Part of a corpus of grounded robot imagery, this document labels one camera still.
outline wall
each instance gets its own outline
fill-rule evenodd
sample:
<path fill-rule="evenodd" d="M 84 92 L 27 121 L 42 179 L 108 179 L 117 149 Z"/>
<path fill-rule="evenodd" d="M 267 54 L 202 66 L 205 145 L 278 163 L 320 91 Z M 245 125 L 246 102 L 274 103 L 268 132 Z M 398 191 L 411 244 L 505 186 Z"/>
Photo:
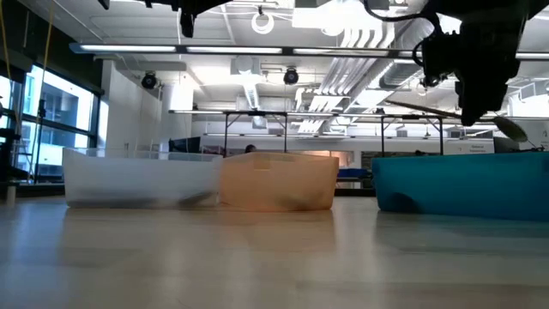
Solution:
<path fill-rule="evenodd" d="M 101 100 L 108 105 L 107 148 L 150 149 L 160 141 L 160 101 L 138 82 L 117 71 L 112 61 L 104 62 Z"/>

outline black camera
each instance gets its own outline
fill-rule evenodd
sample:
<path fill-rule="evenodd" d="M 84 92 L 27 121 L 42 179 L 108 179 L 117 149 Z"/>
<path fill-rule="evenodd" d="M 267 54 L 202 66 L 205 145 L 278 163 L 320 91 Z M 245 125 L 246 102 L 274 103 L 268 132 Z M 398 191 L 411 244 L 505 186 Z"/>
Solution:
<path fill-rule="evenodd" d="M 284 75 L 284 83 L 286 85 L 295 85 L 299 81 L 299 74 L 295 68 L 288 68 Z"/>
<path fill-rule="evenodd" d="M 141 85 L 145 89 L 155 89 L 158 85 L 158 79 L 156 78 L 156 74 L 154 72 L 147 72 L 145 73 L 145 77 L 141 80 Z"/>

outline person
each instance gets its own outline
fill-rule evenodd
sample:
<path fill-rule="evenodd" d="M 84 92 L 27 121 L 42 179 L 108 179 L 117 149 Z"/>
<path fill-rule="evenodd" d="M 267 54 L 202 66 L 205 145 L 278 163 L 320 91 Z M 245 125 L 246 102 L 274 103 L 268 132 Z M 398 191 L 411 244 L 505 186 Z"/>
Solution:
<path fill-rule="evenodd" d="M 246 150 L 244 151 L 245 154 L 248 154 L 250 152 L 256 152 L 257 148 L 254 145 L 248 145 L 246 146 Z"/>

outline blue plastic bin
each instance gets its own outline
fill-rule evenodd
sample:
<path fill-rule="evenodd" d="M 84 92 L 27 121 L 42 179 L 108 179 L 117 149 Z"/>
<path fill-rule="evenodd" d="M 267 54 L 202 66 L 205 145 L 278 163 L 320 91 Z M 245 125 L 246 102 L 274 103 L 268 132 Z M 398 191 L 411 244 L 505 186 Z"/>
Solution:
<path fill-rule="evenodd" d="M 381 210 L 549 221 L 549 153 L 374 159 Z"/>

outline ceiling light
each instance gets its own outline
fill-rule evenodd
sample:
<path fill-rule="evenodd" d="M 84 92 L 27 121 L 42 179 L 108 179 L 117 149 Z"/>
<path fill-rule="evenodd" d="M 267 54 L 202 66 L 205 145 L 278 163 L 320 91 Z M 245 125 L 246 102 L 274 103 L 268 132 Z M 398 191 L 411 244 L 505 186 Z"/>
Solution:
<path fill-rule="evenodd" d="M 204 133 L 204 136 L 225 136 L 225 133 Z M 240 134 L 227 133 L 227 136 L 240 136 Z"/>
<path fill-rule="evenodd" d="M 289 112 L 288 116 L 310 116 L 310 117 L 334 117 L 336 113 L 330 112 Z"/>
<path fill-rule="evenodd" d="M 269 34 L 275 28 L 275 18 L 269 13 L 265 13 L 263 15 L 267 16 L 267 24 L 265 24 L 264 26 L 259 26 L 257 24 L 257 19 L 262 15 L 260 15 L 259 13 L 256 13 L 251 18 L 251 28 L 254 29 L 254 31 L 259 34 Z"/>
<path fill-rule="evenodd" d="M 280 5 L 276 1 L 231 1 L 227 3 L 226 6 L 233 7 L 249 7 L 249 6 L 262 6 L 264 8 L 274 8 L 277 9 Z"/>
<path fill-rule="evenodd" d="M 350 49 L 350 48 L 294 48 L 293 53 L 302 56 L 341 56 L 341 57 L 366 57 L 386 58 L 388 50 L 381 49 Z"/>
<path fill-rule="evenodd" d="M 170 110 L 169 113 L 184 113 L 184 114 L 193 114 L 193 115 L 199 115 L 199 114 L 223 114 L 223 111 L 177 111 L 177 110 Z"/>
<path fill-rule="evenodd" d="M 189 53 L 213 54 L 282 54 L 278 47 L 221 47 L 221 46 L 189 46 Z"/>
<path fill-rule="evenodd" d="M 86 52 L 175 52 L 175 46 L 155 45 L 81 45 Z"/>
<path fill-rule="evenodd" d="M 528 61 L 546 61 L 549 59 L 549 52 L 518 52 L 516 54 L 516 59 Z"/>
<path fill-rule="evenodd" d="M 249 136 L 249 137 L 280 137 L 276 134 L 242 134 L 241 136 Z"/>
<path fill-rule="evenodd" d="M 356 117 L 356 118 L 381 118 L 382 115 L 376 114 L 341 114 L 340 117 Z"/>

